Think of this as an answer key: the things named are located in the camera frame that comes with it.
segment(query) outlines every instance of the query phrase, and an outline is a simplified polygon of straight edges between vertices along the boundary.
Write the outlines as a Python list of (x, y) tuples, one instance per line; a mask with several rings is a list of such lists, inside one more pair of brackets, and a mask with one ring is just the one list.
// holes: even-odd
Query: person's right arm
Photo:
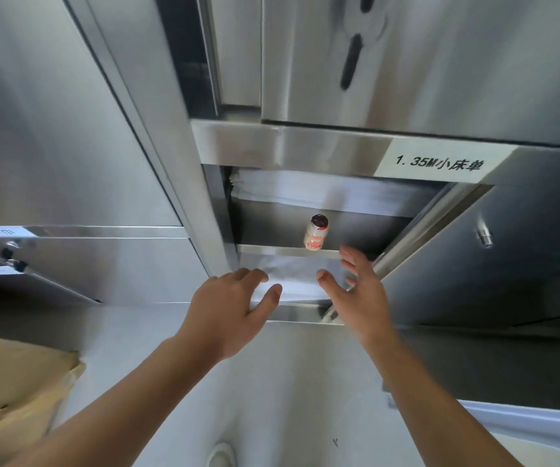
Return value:
[(364, 254), (342, 246), (340, 255), (356, 276), (348, 279), (353, 289), (341, 288), (325, 270), (317, 272), (317, 281), (386, 381), (425, 465), (520, 467), (401, 342), (388, 315), (384, 287)]

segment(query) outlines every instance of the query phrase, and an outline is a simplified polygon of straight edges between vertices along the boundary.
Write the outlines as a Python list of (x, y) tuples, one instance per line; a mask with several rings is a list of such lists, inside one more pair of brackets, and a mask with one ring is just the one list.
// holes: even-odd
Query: shoe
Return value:
[(237, 467), (237, 457), (228, 443), (216, 444), (206, 459), (206, 467)]

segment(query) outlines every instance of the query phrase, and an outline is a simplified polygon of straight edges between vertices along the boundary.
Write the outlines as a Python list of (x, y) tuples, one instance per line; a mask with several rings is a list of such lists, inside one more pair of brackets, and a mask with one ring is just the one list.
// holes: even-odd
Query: small plastic bottle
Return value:
[(310, 251), (318, 251), (323, 247), (323, 240), (327, 236), (327, 218), (315, 215), (310, 219), (304, 236), (304, 246)]

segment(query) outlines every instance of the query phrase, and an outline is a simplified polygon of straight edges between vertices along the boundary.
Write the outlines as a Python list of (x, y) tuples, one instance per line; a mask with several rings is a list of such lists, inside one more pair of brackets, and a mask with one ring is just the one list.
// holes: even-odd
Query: person's left arm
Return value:
[(282, 287), (272, 286), (250, 311), (260, 269), (211, 277), (194, 294), (175, 336), (140, 366), (7, 467), (133, 465), (183, 397), (223, 359), (238, 353), (276, 308)]

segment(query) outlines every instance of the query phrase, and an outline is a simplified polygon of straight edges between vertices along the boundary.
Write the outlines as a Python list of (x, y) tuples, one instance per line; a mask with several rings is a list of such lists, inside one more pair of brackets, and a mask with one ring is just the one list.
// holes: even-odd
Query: finger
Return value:
[(358, 276), (358, 271), (356, 270), (356, 266), (352, 264), (350, 261), (342, 260), (340, 264), (345, 267), (349, 272), (353, 273), (355, 276)]
[(342, 298), (345, 298), (347, 292), (336, 282), (334, 276), (327, 270), (317, 270), (317, 282), (319, 286), (327, 293), (327, 295), (332, 299), (332, 303), (335, 303)]
[(368, 275), (370, 273), (373, 273), (373, 266), (369, 262), (369, 259), (367, 259), (367, 256), (365, 256), (359, 250), (349, 246), (341, 246), (339, 252), (343, 260), (354, 264), (354, 266), (356, 267), (356, 275), (358, 277), (361, 275)]
[(245, 277), (245, 275), (247, 275), (249, 273), (250, 273), (250, 269), (246, 269), (244, 267), (241, 267), (233, 275), (235, 276), (235, 279), (241, 280), (241, 279), (243, 279), (243, 277)]
[(269, 276), (260, 269), (253, 269), (249, 274), (241, 279), (241, 284), (245, 287), (249, 294), (254, 292), (254, 289), (260, 282), (267, 282)]
[(262, 325), (265, 324), (265, 321), (277, 308), (280, 302), (280, 295), (282, 295), (282, 285), (279, 283), (272, 285), (259, 304), (248, 314), (248, 319), (252, 321), (256, 332), (260, 331)]

